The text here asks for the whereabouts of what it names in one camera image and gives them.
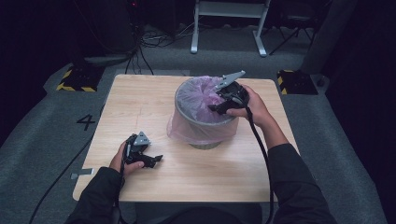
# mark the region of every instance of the number 4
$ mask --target number 4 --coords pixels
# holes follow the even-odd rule
[[[85,123],[84,131],[87,131],[87,130],[88,130],[88,126],[90,126],[90,124],[92,124],[92,123],[95,123],[95,121],[91,121],[91,119],[92,119],[92,115],[88,114],[88,115],[85,116],[84,118],[79,119],[79,120],[77,121],[77,123]]]

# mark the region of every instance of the black cable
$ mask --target black cable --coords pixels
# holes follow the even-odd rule
[[[78,3],[76,2],[76,0],[73,1],[75,7],[78,10],[78,13],[80,14],[80,16],[82,17],[82,19],[84,20],[84,22],[86,23],[88,29],[91,31],[93,37],[96,39],[96,41],[106,50],[108,50],[109,52],[112,53],[121,53],[121,54],[125,54],[125,57],[120,58],[120,59],[114,59],[114,60],[106,60],[104,62],[88,62],[89,64],[91,64],[92,66],[96,66],[96,67],[108,67],[108,66],[112,66],[112,65],[116,65],[119,63],[123,63],[126,62],[128,60],[131,59],[131,57],[134,56],[134,54],[137,51],[137,45],[138,43],[136,42],[137,38],[134,38],[134,42],[136,43],[131,49],[111,49],[108,46],[106,46],[100,39],[99,37],[96,35],[96,33],[93,31],[93,29],[90,26],[90,23],[88,22],[87,18],[84,16],[84,14],[81,11],[81,8],[79,7]]]
[[[120,209],[120,192],[121,192],[121,189],[123,187],[123,184],[125,183],[125,178],[123,177],[123,172],[125,170],[125,155],[126,155],[125,154],[125,150],[126,150],[126,146],[124,147],[124,150],[122,151],[122,161],[121,161],[121,166],[120,166],[120,175],[121,175],[120,181],[121,181],[121,185],[120,185],[120,190],[119,190],[119,193],[118,193],[116,201],[115,201],[115,205],[119,209]],[[121,224],[128,224],[128,222],[126,222],[125,219],[123,219],[123,217],[122,217],[121,209],[120,209],[120,223]]]
[[[171,37],[169,35],[157,35],[156,31],[146,31],[145,34],[143,35],[143,37],[147,36],[146,38],[142,38],[141,40],[141,44],[143,47],[145,48],[164,48],[167,47],[173,43],[175,43],[176,41],[188,36],[188,35],[192,35],[192,33],[187,34],[187,35],[183,35],[183,33],[185,31],[188,31],[190,29],[193,29],[194,22],[191,23],[190,25],[188,25],[186,28],[184,28],[181,32],[178,32],[178,34],[175,37]],[[147,40],[149,39],[158,39],[158,43],[156,44],[152,44],[149,43]],[[165,40],[169,40],[170,42],[164,45],[161,45],[161,43],[163,43]]]
[[[30,217],[30,221],[29,224],[32,224],[33,219],[35,219],[35,214],[38,211],[38,208],[40,207],[40,205],[43,203],[44,199],[47,197],[47,195],[50,193],[50,191],[52,190],[52,188],[55,186],[55,184],[58,182],[59,179],[61,179],[61,177],[64,175],[64,173],[67,171],[67,169],[69,169],[70,165],[77,159],[77,157],[82,153],[82,151],[84,151],[85,147],[91,142],[91,140],[93,139],[93,135],[90,137],[90,139],[88,139],[88,141],[85,143],[84,147],[82,147],[82,149],[78,152],[78,154],[73,158],[73,160],[71,160],[69,162],[69,164],[67,164],[67,166],[64,168],[64,170],[61,172],[60,175],[58,175],[58,177],[55,179],[55,181],[50,185],[50,187],[47,189],[46,193],[43,195],[43,197],[41,197],[40,201],[38,202],[37,206],[35,207],[35,211],[33,212],[32,216]]]
[[[251,113],[251,110],[248,106],[245,106],[245,109],[247,111],[247,119],[250,124],[250,128],[254,133],[254,136],[256,137],[257,141],[259,142],[260,148],[262,149],[262,155],[264,156],[265,159],[265,165],[267,166],[267,172],[268,172],[268,179],[269,179],[269,185],[270,185],[270,214],[268,216],[267,221],[265,224],[269,224],[272,220],[273,214],[274,214],[274,191],[272,189],[272,183],[271,183],[271,174],[270,174],[270,167],[268,164],[268,155],[267,152],[265,151],[264,144],[262,143],[262,140],[260,139],[259,134],[257,133],[256,127],[254,126],[253,122],[253,114]]]
[[[140,64],[139,64],[139,55],[138,54],[136,54],[136,65],[139,68],[139,70],[138,70],[139,72],[136,73],[136,71],[134,71],[134,73],[142,75],[142,68],[140,67]]]
[[[133,57],[134,57],[134,56],[132,56],[132,57],[128,60],[128,63],[126,64],[126,67],[125,67],[125,73],[124,73],[124,74],[126,74],[126,72],[128,71],[129,63],[131,62],[131,60],[132,60]]]
[[[140,49],[140,54],[142,55],[143,61],[145,61],[146,65],[148,66],[149,71],[150,71],[151,74],[154,76],[154,73],[152,72],[151,67],[149,66],[148,62],[147,62],[146,59],[145,59],[145,56],[143,55],[143,50],[142,50],[142,48],[140,47],[140,45],[139,45],[139,49]]]
[[[132,70],[134,71],[134,74],[137,75],[136,71],[134,70],[134,58],[132,58]]]

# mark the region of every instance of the person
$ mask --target person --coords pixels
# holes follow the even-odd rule
[[[260,95],[249,86],[244,85],[244,88],[249,94],[248,107],[253,114],[253,122],[262,130],[269,148],[269,170],[274,193],[278,199],[278,209],[273,223],[336,223],[308,167],[268,112]],[[229,109],[227,114],[248,118],[245,108]],[[120,174],[124,144],[120,145],[109,167],[100,168],[87,188],[83,190],[66,224],[113,223],[112,209],[121,188],[122,176],[126,177],[144,165],[141,161],[125,164],[124,173]],[[191,211],[179,213],[161,223],[198,223],[196,218],[204,217],[196,216],[200,212],[202,211],[192,214]],[[213,212],[211,218],[215,220],[212,223],[242,223],[231,214],[211,212]]]

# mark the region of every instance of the wooden table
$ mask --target wooden table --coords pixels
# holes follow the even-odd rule
[[[247,120],[239,120],[236,136],[208,150],[167,136],[176,90],[188,78],[116,76],[82,168],[93,168],[96,174],[101,166],[110,164],[121,142],[131,133],[143,131],[151,141],[145,154],[163,155],[163,160],[154,169],[141,169],[128,177],[120,194],[121,201],[268,202],[265,161]],[[262,97],[296,147],[274,81],[246,78],[237,81],[249,85]],[[73,193],[75,200],[92,178],[93,175],[78,178]]]

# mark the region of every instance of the gray carpet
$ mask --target gray carpet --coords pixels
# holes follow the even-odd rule
[[[267,50],[282,40],[277,30],[262,39]],[[308,48],[307,38],[301,33],[273,56],[262,58],[251,27],[205,30],[195,55],[190,54],[190,44],[188,35],[165,48],[143,48],[143,53],[155,75],[221,76],[243,69],[245,77],[276,80],[278,70],[298,69]],[[94,134],[113,78],[124,73],[126,67],[126,63],[107,67],[98,92],[56,91],[69,65],[49,78],[44,86],[47,96],[0,149],[0,223],[29,221],[47,188]],[[149,73],[140,54],[139,66],[134,58],[134,68],[130,64],[128,73]],[[325,88],[317,88],[319,95],[281,95],[301,155],[339,223],[387,223],[375,185],[332,112]],[[84,124],[77,120],[89,114],[95,123],[84,131]],[[73,211],[76,180],[71,180],[70,174],[81,168],[87,149],[45,198],[34,223],[63,223]],[[133,203],[122,203],[121,207],[127,220],[135,220]],[[268,203],[262,204],[262,211],[266,219]],[[149,216],[150,211],[142,213],[142,217]]]

